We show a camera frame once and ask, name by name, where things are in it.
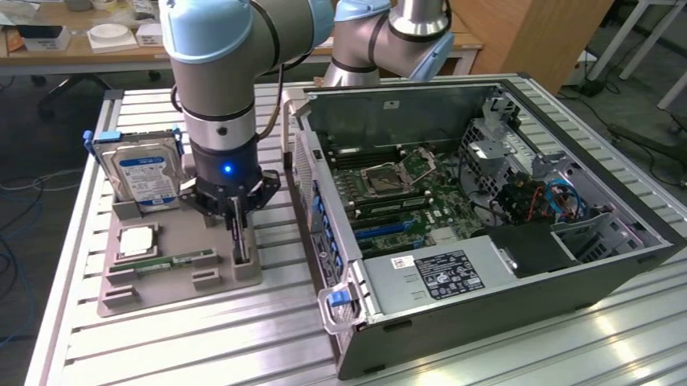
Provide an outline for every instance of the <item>wooden desk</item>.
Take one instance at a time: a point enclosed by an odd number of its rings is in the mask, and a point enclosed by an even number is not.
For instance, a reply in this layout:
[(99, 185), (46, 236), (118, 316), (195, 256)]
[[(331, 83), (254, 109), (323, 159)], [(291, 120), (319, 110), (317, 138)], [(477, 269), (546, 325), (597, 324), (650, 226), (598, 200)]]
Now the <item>wooden desk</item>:
[[(170, 69), (170, 59), (163, 47), (143, 47), (128, 51), (94, 54), (86, 32), (94, 27), (94, 21), (107, 18), (108, 12), (88, 10), (72, 12), (64, 3), (43, 3), (39, 17), (51, 25), (67, 26), (75, 32), (67, 51), (28, 52), (20, 48), (8, 52), (6, 31), (0, 31), (0, 76), (48, 75), (94, 72), (120, 72)], [(469, 33), (459, 18), (454, 18), (453, 31), (457, 36), (451, 57), (454, 73), (470, 73), (475, 55), (482, 49), (482, 41)], [(318, 48), (307, 63), (326, 63), (331, 59), (333, 49)]]

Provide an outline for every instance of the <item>blue expansion slot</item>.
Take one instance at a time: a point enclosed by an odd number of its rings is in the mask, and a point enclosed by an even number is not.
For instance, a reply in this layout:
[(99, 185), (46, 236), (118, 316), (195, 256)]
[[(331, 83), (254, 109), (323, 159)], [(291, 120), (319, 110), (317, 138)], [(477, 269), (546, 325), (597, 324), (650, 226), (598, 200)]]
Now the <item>blue expansion slot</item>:
[(359, 231), (355, 233), (357, 240), (370, 239), (371, 237), (393, 235), (394, 233), (406, 232), (410, 229), (415, 221), (406, 221), (401, 224), (389, 225), (378, 229), (370, 229), (367, 231)]

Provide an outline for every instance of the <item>blue latch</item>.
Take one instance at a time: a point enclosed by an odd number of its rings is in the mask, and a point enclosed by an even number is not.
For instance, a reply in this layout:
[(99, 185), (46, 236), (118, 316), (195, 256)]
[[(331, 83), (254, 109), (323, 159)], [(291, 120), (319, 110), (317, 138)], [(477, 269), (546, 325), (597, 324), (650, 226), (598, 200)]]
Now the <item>blue latch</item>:
[(94, 132), (87, 130), (83, 135), (84, 138), (84, 148), (88, 151), (88, 154), (94, 156), (96, 162), (100, 164), (100, 160), (98, 159), (96, 149), (94, 149)]
[(119, 141), (122, 141), (122, 132), (119, 132), (119, 131), (103, 131), (98, 135), (96, 141), (99, 141), (99, 142), (119, 142)]
[(346, 306), (351, 303), (351, 294), (347, 290), (333, 292), (330, 296), (327, 296), (327, 300), (330, 301), (331, 307)]

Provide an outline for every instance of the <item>white box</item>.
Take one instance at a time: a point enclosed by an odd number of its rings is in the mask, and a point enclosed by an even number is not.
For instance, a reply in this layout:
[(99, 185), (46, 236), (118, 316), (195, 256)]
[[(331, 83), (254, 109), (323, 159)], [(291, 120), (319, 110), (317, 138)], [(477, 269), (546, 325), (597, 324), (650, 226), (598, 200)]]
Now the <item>white box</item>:
[(585, 82), (586, 74), (591, 73), (591, 68), (597, 64), (597, 57), (587, 51), (583, 51), (575, 64), (575, 69), (570, 73), (569, 79), (563, 86), (581, 86)]
[(88, 31), (91, 50), (96, 54), (126, 51), (139, 48), (136, 38), (126, 26), (118, 24), (102, 24)]
[(143, 24), (136, 31), (136, 41), (142, 47), (162, 47), (163, 26), (159, 23)]
[(26, 49), (28, 51), (66, 51), (72, 39), (72, 34), (67, 27), (62, 27), (63, 31), (55, 37), (23, 38)]

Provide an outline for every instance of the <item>wooden cabinet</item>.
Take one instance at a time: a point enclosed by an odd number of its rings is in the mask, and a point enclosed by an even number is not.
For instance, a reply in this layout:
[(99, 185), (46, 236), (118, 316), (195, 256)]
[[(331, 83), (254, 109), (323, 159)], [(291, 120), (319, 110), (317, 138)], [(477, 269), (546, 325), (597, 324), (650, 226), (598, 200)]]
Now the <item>wooden cabinet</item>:
[(485, 42), (473, 74), (527, 72), (558, 92), (613, 0), (451, 0)]

